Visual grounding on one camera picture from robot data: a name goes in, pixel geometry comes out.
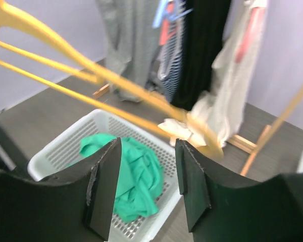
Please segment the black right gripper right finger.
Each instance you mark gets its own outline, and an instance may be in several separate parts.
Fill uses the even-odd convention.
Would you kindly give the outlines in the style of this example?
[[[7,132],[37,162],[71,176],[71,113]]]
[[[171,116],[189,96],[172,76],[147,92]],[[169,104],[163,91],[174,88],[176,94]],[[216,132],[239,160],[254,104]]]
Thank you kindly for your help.
[[[179,192],[194,241],[303,241],[303,173],[264,182],[175,146]]]

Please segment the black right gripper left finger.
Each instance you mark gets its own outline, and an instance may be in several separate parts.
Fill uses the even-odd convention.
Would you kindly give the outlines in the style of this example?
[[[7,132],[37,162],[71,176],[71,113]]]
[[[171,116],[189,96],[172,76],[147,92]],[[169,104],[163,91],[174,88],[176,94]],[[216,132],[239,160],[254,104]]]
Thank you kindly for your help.
[[[121,141],[41,181],[0,169],[0,241],[107,241]]]

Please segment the green tank top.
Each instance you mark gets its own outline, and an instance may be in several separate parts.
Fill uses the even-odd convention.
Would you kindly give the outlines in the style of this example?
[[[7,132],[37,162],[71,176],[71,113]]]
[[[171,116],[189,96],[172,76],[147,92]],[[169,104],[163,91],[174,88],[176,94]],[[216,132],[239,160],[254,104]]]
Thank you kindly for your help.
[[[122,154],[114,214],[129,223],[159,212],[156,198],[163,191],[164,169],[153,149],[132,137],[121,138]]]

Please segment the grey tank top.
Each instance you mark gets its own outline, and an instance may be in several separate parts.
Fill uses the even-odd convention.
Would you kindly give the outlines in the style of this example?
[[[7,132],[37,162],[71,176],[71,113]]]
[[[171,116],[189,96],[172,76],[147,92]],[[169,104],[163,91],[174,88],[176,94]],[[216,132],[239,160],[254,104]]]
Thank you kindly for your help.
[[[136,85],[151,82],[160,30],[153,28],[158,1],[97,1],[107,37],[105,67]]]

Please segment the yellow plastic hanger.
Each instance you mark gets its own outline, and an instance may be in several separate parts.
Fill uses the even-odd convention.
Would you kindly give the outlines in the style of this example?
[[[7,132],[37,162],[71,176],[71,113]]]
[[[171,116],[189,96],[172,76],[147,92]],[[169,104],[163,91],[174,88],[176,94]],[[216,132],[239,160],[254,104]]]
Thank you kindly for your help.
[[[117,85],[119,88],[139,97],[149,105],[167,114],[168,116],[178,120],[179,122],[192,126],[195,130],[202,133],[206,140],[206,145],[198,147],[198,151],[203,155],[212,158],[213,160],[220,160],[223,158],[224,154],[220,145],[220,141],[217,138],[216,134],[211,131],[211,129],[207,125],[201,125],[197,123],[184,110],[175,108],[174,106],[168,104],[166,101],[159,99],[156,95],[153,95],[145,89],[137,86],[136,84],[131,83],[129,80],[115,74],[114,72],[102,67],[101,65],[92,62],[90,59],[86,58],[76,49],[74,49],[67,41],[65,41],[60,35],[58,35],[47,25],[37,20],[35,17],[28,14],[27,12],[16,8],[6,3],[5,1],[0,1],[0,28],[1,27],[10,27],[41,40],[42,42],[59,51],[65,57],[79,64],[86,70],[84,72],[79,71],[70,66],[39,56],[34,53],[30,53],[23,49],[6,44],[2,41],[0,41],[0,47],[18,53],[22,56],[28,57],[44,65],[48,65],[60,71],[72,74],[82,80],[91,83],[100,84],[104,79],[106,79],[112,82],[113,84]],[[51,81],[45,80],[39,76],[29,73],[2,60],[0,60],[0,66],[3,66],[28,78],[34,79],[37,82],[47,85],[50,88],[53,88],[61,93],[81,100],[87,104],[93,105],[97,108],[101,108],[105,111],[115,114],[155,134],[166,138],[172,137],[170,133],[160,129],[157,124],[150,122],[146,119],[127,113],[113,106],[107,105],[93,98],[90,98],[58,84],[55,84]]]

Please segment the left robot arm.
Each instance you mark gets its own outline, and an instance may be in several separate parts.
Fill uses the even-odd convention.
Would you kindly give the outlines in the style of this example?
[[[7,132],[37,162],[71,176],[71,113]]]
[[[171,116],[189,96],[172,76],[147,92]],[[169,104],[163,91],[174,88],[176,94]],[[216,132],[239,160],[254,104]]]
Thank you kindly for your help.
[[[0,169],[26,177],[29,175],[27,163],[26,156],[0,126]]]

